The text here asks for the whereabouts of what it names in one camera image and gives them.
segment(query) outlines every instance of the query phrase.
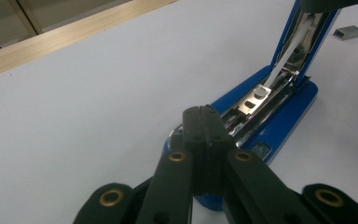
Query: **stapler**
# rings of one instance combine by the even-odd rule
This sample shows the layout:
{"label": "stapler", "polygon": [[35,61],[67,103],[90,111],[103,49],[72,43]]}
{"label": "stapler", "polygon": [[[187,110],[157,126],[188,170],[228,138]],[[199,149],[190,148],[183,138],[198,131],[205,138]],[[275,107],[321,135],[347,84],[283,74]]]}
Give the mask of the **stapler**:
{"label": "stapler", "polygon": [[[238,148],[251,150],[266,164],[312,105],[318,88],[306,76],[320,46],[343,7],[358,1],[296,0],[270,65],[211,103]],[[172,131],[163,147],[183,134]],[[222,210],[222,198],[196,197],[205,207]]]}
{"label": "stapler", "polygon": [[[272,189],[265,189],[264,192],[273,191],[275,196],[287,194],[288,198],[292,197],[290,196],[292,193],[288,193],[277,177],[266,168],[266,164],[269,164],[275,157],[285,139],[312,105],[318,88],[307,76],[307,71],[340,10],[356,4],[358,4],[358,0],[296,0],[270,65],[262,68],[210,105],[186,110],[183,125],[175,128],[164,144],[163,155],[155,176],[135,189],[119,184],[101,187],[94,192],[80,210],[75,223],[87,223],[91,219],[99,220],[96,218],[97,216],[100,216],[100,220],[104,216],[112,218],[112,215],[104,212],[103,209],[114,207],[121,202],[125,203],[122,205],[124,208],[112,208],[112,211],[117,212],[117,216],[114,217],[115,222],[112,223],[143,223],[142,220],[150,220],[150,223],[188,223],[188,216],[191,215],[191,212],[188,211],[189,207],[191,209],[191,205],[188,204],[191,202],[185,199],[187,196],[195,196],[202,205],[214,211],[223,210],[223,204],[226,203],[225,212],[230,223],[242,223],[244,220],[252,219],[251,217],[254,220],[274,217],[276,211],[273,212],[274,214],[256,214],[263,208],[247,210],[248,214],[245,217],[243,213],[238,212],[238,210],[243,210],[243,206],[255,206],[256,203],[249,205],[241,201],[242,199],[237,200],[237,197],[241,198],[243,194],[249,194],[249,199],[254,196],[250,189],[257,192],[257,188],[265,186],[253,185],[252,181],[246,182],[244,180],[247,178],[246,176],[232,176],[240,169],[232,162],[261,161],[264,163],[263,165],[256,162],[257,164],[253,167],[257,166],[256,170],[265,171],[265,173],[260,173],[260,176],[270,176],[260,180],[262,183],[272,183],[272,186],[267,186]],[[177,168],[170,162],[182,163],[182,170],[176,170]],[[175,175],[167,175],[168,170]],[[182,181],[177,181],[178,176],[182,177]],[[176,196],[168,195],[163,190],[164,184],[169,188],[183,188],[183,190],[176,191],[178,193]],[[242,189],[237,189],[238,186],[248,190],[242,191]],[[311,186],[308,189],[312,188],[316,188],[316,193],[312,192],[311,195],[318,195],[317,192],[320,192],[320,196],[322,196],[308,199],[308,192],[305,191],[303,195],[306,196],[303,201],[315,200],[318,203],[324,201],[325,204],[330,204],[332,207],[340,207],[341,200],[347,197],[346,195],[341,196],[342,192],[331,187]],[[130,194],[132,198],[125,201],[123,199],[125,194]],[[176,198],[178,201],[172,202],[172,204],[183,204],[184,207],[174,210],[173,208],[179,206],[175,205],[172,206],[172,210],[167,205],[168,202],[164,201],[164,197]],[[268,203],[264,203],[264,200],[261,200],[260,204],[269,206]],[[183,222],[178,221],[182,220],[179,217],[172,221],[172,218],[169,218],[170,212],[154,211],[153,209],[157,209],[159,203],[163,204],[162,207],[165,206],[166,210],[183,212]],[[306,206],[313,215],[318,217],[318,220],[307,217],[308,215],[286,213],[282,218],[286,220],[284,223],[319,223],[321,220],[319,217],[329,219],[331,215],[325,214],[325,211],[321,210],[325,204],[315,205],[316,207],[313,208],[310,208],[312,205]],[[99,206],[102,207],[101,211],[97,211]],[[302,205],[292,204],[293,209],[297,206]],[[358,204],[352,204],[352,208],[358,212]],[[310,221],[301,220],[301,218],[309,218]],[[261,221],[254,223],[283,222]],[[335,219],[325,223],[344,222]]]}

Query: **white table surface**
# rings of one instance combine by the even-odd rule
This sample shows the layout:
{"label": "white table surface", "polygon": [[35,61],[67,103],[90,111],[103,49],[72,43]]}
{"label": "white table surface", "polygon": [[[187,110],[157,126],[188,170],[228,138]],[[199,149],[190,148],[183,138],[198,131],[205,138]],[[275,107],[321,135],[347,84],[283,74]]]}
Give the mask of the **white table surface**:
{"label": "white table surface", "polygon": [[[71,223],[98,187],[150,177],[182,111],[270,63],[294,1],[180,0],[0,75],[0,224]],[[308,75],[314,105],[270,167],[358,202],[358,6]],[[193,223],[226,223],[194,203]]]}

